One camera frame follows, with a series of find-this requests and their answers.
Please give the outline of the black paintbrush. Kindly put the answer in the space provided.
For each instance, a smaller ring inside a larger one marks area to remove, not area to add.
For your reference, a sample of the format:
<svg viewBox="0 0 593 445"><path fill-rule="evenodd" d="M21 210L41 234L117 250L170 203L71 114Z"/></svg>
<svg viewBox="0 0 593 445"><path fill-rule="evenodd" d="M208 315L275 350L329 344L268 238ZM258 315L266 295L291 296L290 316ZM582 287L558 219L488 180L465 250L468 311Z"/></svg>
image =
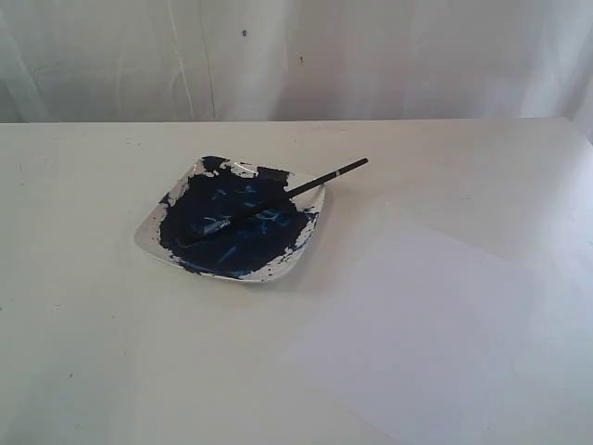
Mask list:
<svg viewBox="0 0 593 445"><path fill-rule="evenodd" d="M268 199L267 201L263 201L263 202L257 204L253 208L242 210L239 213L236 213L235 215L232 215L229 217L224 217L220 221L211 222L199 229L195 229L195 230L181 236L179 239L179 244L182 246L191 246L194 243L198 242L199 240L201 240L207 236L217 234L223 230L226 230L228 227L236 225L237 223L240 223L240 222L247 220L253 216L256 216L259 213L262 213L264 210L269 210L273 207L276 207L279 204L284 203L285 201L288 201L289 199L291 199L293 197L302 195L302 194L308 192L309 190L312 190L318 186L324 185L341 175L344 175L348 172L351 172L351 171L367 164L368 162L369 162L368 158L359 159L359 160L352 162L344 167L341 167L333 172L326 173L325 175L323 175L319 178L316 178L316 179L313 179L307 183L304 183L296 188L293 188L288 191L283 191L280 195L272 197L271 199Z"/></svg>

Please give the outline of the white paper sheet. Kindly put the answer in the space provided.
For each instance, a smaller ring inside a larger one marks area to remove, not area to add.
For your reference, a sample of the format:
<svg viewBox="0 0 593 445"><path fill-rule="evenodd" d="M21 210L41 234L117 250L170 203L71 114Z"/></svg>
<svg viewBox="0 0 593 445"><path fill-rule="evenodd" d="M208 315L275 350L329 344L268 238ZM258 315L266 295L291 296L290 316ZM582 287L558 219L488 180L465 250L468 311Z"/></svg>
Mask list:
<svg viewBox="0 0 593 445"><path fill-rule="evenodd" d="M330 199L321 305L283 363L402 444L592 440L592 205L507 207L504 249Z"/></svg>

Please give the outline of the white plate with blue paint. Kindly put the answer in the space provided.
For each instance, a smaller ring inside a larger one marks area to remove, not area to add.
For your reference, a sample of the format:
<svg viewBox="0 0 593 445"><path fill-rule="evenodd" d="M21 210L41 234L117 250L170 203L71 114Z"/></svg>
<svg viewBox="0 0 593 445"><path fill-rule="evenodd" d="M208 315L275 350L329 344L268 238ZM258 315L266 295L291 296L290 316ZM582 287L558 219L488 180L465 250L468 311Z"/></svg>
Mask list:
<svg viewBox="0 0 593 445"><path fill-rule="evenodd" d="M134 233L135 244L169 265L217 279L265 283L290 272L312 239L325 189L288 202L194 244L202 227L311 181L311 176L205 156L177 181Z"/></svg>

